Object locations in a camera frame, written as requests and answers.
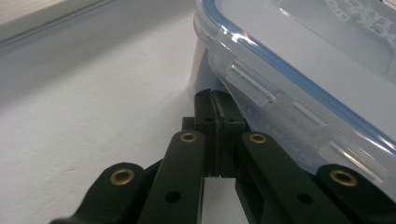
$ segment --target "clear plastic container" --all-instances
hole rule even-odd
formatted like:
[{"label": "clear plastic container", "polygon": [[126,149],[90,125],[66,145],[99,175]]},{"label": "clear plastic container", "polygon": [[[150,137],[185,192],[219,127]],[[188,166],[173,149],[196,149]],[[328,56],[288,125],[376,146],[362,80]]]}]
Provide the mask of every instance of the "clear plastic container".
[{"label": "clear plastic container", "polygon": [[198,0],[194,27],[253,130],[305,170],[348,166],[396,202],[394,21],[380,1]]}]

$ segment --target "white table surface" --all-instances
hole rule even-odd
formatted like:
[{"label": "white table surface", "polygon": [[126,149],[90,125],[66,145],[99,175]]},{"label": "white table surface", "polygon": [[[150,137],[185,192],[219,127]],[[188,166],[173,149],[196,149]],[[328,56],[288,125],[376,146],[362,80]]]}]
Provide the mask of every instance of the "white table surface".
[{"label": "white table surface", "polygon": [[103,3],[104,0],[0,0],[0,42]]},{"label": "white table surface", "polygon": [[[161,159],[193,115],[193,0],[117,0],[0,49],[0,223],[69,217],[107,167]],[[207,179],[203,223],[247,223]]]}]

